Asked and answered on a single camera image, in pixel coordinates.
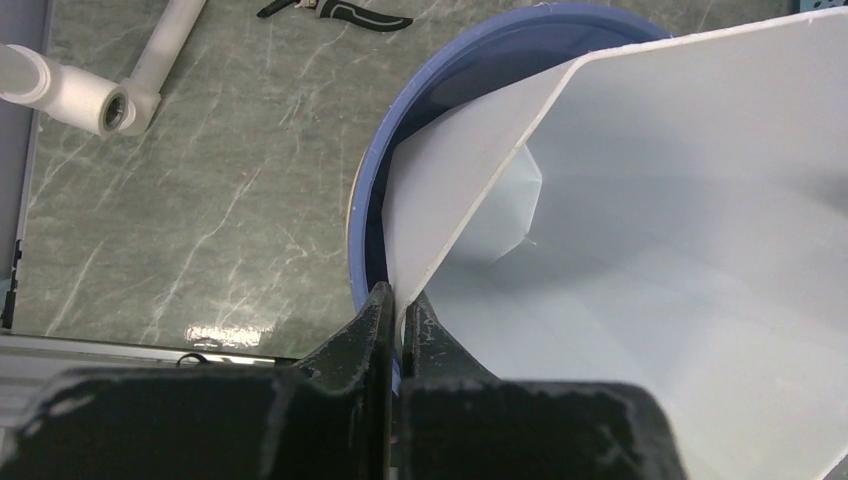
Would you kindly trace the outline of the blue bucket rim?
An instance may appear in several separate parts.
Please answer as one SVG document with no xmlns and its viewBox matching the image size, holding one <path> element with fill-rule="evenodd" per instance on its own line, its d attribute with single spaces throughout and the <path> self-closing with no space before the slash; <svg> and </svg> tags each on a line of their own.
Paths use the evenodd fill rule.
<svg viewBox="0 0 848 480">
<path fill-rule="evenodd" d="M 400 224 L 404 252 L 421 256 L 458 209 L 446 183 L 467 185 L 476 161 L 468 152 L 513 120 L 509 110 L 485 127 L 461 132 L 447 159 L 399 158 L 402 142 L 492 92 L 600 50 L 666 40 L 669 33 L 630 12 L 605 6 L 524 7 L 460 34 L 431 57 L 390 106 L 354 185 L 349 220 L 354 296 L 389 281 L 389 228 Z M 428 284 L 406 306 L 401 364 L 406 376 L 477 375 L 508 380 L 657 385 L 622 347 L 619 335 L 642 332 L 627 318 L 606 319 L 609 293 L 578 296 L 609 264 L 581 244 L 609 244 L 611 218 L 566 197 L 559 153 L 522 146 L 494 183 Z M 406 186 L 393 180 L 428 169 Z"/>
</svg>

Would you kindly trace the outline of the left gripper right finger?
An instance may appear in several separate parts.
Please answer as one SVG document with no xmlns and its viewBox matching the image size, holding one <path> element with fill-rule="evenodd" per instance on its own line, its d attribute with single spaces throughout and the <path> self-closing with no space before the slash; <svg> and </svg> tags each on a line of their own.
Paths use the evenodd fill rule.
<svg viewBox="0 0 848 480">
<path fill-rule="evenodd" d="M 655 398 L 626 383 L 508 381 L 439 322 L 425 295 L 406 310 L 402 479 L 683 479 Z"/>
</svg>

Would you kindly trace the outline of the translucent white bucket liner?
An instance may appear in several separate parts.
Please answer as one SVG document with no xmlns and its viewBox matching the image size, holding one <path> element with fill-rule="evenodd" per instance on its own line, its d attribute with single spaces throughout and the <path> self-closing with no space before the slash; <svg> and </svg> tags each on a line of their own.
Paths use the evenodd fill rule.
<svg viewBox="0 0 848 480">
<path fill-rule="evenodd" d="M 508 379 L 618 381 L 693 479 L 847 453 L 847 10 L 589 53 L 403 141 L 388 278 Z"/>
</svg>

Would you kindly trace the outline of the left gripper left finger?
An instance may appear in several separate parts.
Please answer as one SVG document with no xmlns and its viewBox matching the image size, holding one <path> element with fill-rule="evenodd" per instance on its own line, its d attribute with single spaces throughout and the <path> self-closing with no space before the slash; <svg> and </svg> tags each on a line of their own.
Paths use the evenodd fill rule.
<svg viewBox="0 0 848 480">
<path fill-rule="evenodd" d="M 5 479 L 383 479 L 394 296 L 287 366 L 78 368 L 40 388 Z"/>
</svg>

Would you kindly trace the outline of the light blue perforated basket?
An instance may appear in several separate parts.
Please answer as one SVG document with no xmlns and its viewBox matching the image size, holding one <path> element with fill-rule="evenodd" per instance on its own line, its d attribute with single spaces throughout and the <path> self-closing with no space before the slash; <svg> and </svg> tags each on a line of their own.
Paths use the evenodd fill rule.
<svg viewBox="0 0 848 480">
<path fill-rule="evenodd" d="M 814 10 L 847 6 L 848 0 L 791 0 L 790 12 L 804 13 Z"/>
</svg>

